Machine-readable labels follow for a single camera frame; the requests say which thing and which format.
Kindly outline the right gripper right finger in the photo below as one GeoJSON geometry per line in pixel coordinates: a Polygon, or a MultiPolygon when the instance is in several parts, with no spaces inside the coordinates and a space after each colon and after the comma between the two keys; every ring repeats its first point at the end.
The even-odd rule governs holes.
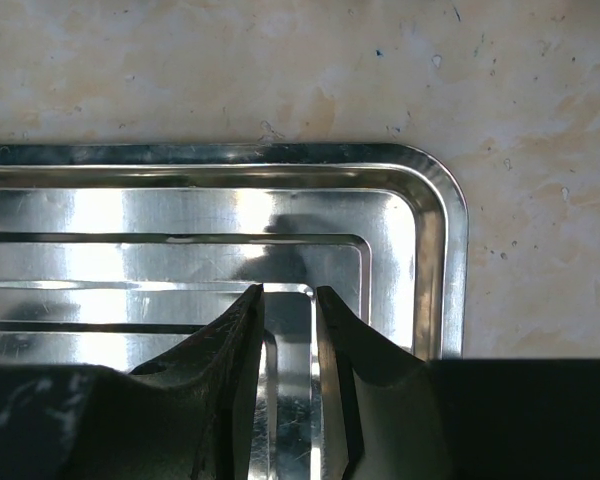
{"type": "Polygon", "coordinates": [[[450,479],[453,460],[427,365],[316,291],[326,479],[450,479]]]}

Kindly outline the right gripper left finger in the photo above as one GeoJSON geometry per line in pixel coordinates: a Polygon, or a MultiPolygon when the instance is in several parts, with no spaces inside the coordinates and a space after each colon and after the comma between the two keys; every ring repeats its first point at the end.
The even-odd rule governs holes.
{"type": "Polygon", "coordinates": [[[264,337],[249,286],[217,319],[131,371],[145,432],[131,479],[245,479],[264,337]]]}

